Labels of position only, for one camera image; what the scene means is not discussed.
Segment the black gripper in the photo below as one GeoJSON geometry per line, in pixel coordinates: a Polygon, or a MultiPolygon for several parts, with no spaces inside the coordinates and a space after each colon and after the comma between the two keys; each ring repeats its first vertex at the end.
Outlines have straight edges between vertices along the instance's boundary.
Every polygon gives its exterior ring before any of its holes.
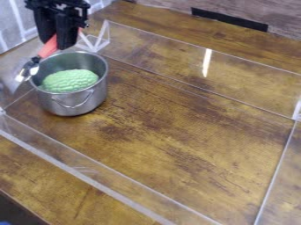
{"type": "Polygon", "coordinates": [[[84,0],[24,0],[25,8],[33,11],[39,38],[45,43],[55,35],[60,50],[72,47],[77,38],[77,27],[88,24],[91,5],[84,0]]]}

